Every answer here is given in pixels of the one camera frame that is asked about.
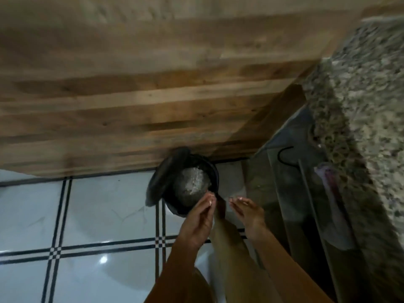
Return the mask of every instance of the forearm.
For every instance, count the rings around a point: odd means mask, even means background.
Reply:
[[[263,229],[260,238],[252,244],[284,303],[332,303],[268,229]]]
[[[185,242],[177,240],[145,303],[160,303],[167,300],[184,302],[194,271],[197,252],[198,250],[190,248]]]

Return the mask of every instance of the black pot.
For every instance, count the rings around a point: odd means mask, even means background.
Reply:
[[[209,159],[199,154],[191,154],[187,147],[175,149],[157,167],[151,178],[147,193],[146,205],[154,206],[160,199],[164,199],[169,210],[178,216],[186,217],[191,207],[184,206],[175,196],[173,183],[183,169],[197,167],[204,171],[210,179],[209,190],[217,195],[219,190],[219,173]]]

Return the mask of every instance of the pot lid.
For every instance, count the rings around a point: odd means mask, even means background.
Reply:
[[[161,162],[149,181],[146,191],[146,206],[154,206],[160,201],[165,190],[182,171],[185,160],[190,154],[191,150],[188,147],[176,148],[169,157]]]

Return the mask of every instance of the black cable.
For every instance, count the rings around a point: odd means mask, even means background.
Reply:
[[[297,170],[300,171],[299,165],[294,164],[294,163],[287,163],[287,162],[284,162],[284,161],[280,158],[280,153],[282,153],[283,151],[285,151],[285,150],[287,150],[287,149],[293,149],[293,148],[294,148],[294,146],[290,146],[290,147],[286,147],[286,148],[280,149],[279,152],[278,152],[278,161],[279,161],[280,163],[284,164],[284,165],[287,165],[287,166],[290,166],[290,167],[295,167],[295,168],[297,168]]]

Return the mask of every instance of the speckled granite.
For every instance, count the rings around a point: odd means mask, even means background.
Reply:
[[[363,23],[304,81],[376,291],[404,301],[404,20]]]

